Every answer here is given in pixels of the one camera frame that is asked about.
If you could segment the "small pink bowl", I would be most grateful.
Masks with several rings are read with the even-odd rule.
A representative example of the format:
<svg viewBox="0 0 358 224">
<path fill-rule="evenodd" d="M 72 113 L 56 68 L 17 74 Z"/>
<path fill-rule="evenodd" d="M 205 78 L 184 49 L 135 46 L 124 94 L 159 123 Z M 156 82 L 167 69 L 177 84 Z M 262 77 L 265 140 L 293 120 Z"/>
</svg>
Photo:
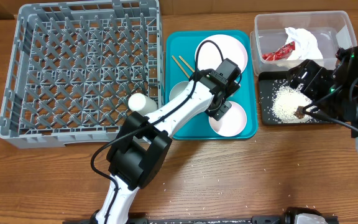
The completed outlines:
<svg viewBox="0 0 358 224">
<path fill-rule="evenodd" d="M 231 108 L 219 121 L 208 118 L 212 130 L 223 137 L 233 137 L 240 134 L 247 124 L 247 115 L 243 107 L 234 101 L 229 102 Z"/>
</svg>

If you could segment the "brown food scrap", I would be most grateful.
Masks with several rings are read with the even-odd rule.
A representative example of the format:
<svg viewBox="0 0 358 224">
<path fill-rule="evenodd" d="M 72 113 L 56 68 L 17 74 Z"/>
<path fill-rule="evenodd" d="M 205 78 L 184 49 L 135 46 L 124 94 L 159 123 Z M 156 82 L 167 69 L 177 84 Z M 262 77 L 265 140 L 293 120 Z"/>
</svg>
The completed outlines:
<svg viewBox="0 0 358 224">
<path fill-rule="evenodd" d="M 298 106 L 296 111 L 293 114 L 295 117 L 297 117 L 298 119 L 303 119 L 305 117 L 305 114 L 303 112 L 303 107 L 302 106 Z"/>
</svg>

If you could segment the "white napkin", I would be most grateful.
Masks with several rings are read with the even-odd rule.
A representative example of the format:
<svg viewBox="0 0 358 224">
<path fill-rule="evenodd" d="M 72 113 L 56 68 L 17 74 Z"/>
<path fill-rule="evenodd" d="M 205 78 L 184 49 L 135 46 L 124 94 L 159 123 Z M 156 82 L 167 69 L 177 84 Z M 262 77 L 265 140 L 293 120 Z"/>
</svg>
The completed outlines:
<svg viewBox="0 0 358 224">
<path fill-rule="evenodd" d="M 288 37 L 286 44 L 295 43 L 295 49 L 287 60 L 322 59 L 323 55 L 318 48 L 316 37 L 306 29 L 285 28 Z"/>
</svg>

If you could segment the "red snack wrapper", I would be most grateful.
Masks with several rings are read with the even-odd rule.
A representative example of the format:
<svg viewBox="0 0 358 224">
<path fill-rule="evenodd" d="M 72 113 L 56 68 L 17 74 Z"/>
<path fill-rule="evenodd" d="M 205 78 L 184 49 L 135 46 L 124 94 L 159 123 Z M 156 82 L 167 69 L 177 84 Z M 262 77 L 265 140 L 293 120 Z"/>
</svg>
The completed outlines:
<svg viewBox="0 0 358 224">
<path fill-rule="evenodd" d="M 263 54 L 262 58 L 266 61 L 277 61 L 281 59 L 288 58 L 291 53 L 295 50 L 295 42 L 289 42 L 288 44 L 285 44 L 284 46 L 280 47 L 275 52 L 270 52 L 267 54 Z"/>
</svg>

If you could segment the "white cup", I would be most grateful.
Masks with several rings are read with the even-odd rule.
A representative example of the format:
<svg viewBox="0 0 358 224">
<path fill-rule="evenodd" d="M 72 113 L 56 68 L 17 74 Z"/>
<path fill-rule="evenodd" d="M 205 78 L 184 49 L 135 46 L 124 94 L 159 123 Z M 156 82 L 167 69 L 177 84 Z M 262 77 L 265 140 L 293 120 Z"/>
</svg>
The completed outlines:
<svg viewBox="0 0 358 224">
<path fill-rule="evenodd" d="M 158 109 L 156 102 L 141 93 L 135 93 L 128 100 L 129 109 L 138 112 L 142 116 L 154 112 Z"/>
</svg>

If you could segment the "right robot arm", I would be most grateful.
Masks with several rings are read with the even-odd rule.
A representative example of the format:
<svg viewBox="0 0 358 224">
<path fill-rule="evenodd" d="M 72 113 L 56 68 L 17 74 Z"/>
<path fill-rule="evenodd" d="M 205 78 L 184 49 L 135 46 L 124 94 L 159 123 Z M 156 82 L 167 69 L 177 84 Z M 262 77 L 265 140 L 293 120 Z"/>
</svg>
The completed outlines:
<svg viewBox="0 0 358 224">
<path fill-rule="evenodd" d="M 312 101 L 302 107 L 303 114 L 349 128 L 358 153 L 358 46 L 340 48 L 336 58 L 333 70 L 304 60 L 289 69 L 288 84 Z"/>
</svg>

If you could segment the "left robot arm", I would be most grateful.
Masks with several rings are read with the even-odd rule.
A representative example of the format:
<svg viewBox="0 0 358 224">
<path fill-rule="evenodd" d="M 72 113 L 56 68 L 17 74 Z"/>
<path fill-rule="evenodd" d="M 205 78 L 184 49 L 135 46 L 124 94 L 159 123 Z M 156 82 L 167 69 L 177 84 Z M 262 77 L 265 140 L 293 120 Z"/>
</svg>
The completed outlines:
<svg viewBox="0 0 358 224">
<path fill-rule="evenodd" d="M 230 107 L 227 98 L 238 90 L 241 79 L 237 71 L 197 71 L 186 89 L 163 107 L 127 117 L 117 137 L 93 154 L 95 158 L 108 150 L 108 172 L 97 169 L 94 158 L 91 168 L 110 185 L 102 208 L 92 214 L 90 223 L 126 223 L 137 191 L 161 169 L 172 136 L 200 113 L 220 120 Z"/>
</svg>

